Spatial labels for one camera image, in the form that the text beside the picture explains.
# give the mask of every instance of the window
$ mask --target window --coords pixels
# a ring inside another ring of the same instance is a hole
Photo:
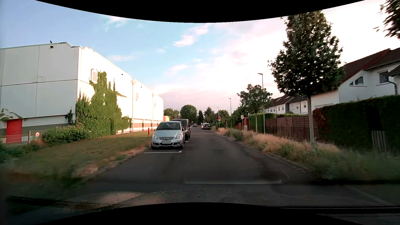
[[[379,73],[379,83],[380,84],[387,83],[389,81],[389,77],[388,76],[383,76],[383,75],[385,75],[387,73],[388,73],[387,71]]]
[[[364,85],[364,80],[362,76],[360,76],[357,80],[354,81],[354,85]]]

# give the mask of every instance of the car hood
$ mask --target car hood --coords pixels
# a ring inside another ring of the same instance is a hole
[[[157,137],[176,137],[179,134],[181,134],[179,130],[160,130],[154,132],[154,135]]]

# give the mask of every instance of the dark car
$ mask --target dark car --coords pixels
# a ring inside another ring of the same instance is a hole
[[[210,130],[210,124],[209,123],[203,124],[203,130],[206,130],[206,129]]]
[[[171,121],[180,121],[180,123],[182,124],[182,127],[186,130],[185,133],[185,140],[189,140],[190,138],[190,122],[188,119],[173,119]]]

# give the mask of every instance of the climbing plant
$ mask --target climbing plant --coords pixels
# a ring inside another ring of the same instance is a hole
[[[106,72],[98,72],[97,83],[90,81],[90,85],[94,89],[91,99],[79,92],[75,105],[75,125],[86,128],[91,137],[114,135],[117,131],[129,128],[131,118],[122,117],[117,104],[117,96],[125,96],[115,90],[115,81],[111,88],[111,82],[107,84]]]

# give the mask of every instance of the fence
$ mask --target fence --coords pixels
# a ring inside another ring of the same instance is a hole
[[[297,141],[310,141],[310,127],[308,122],[308,116],[265,119],[265,132]],[[318,139],[317,123],[314,120],[313,122],[314,136]]]

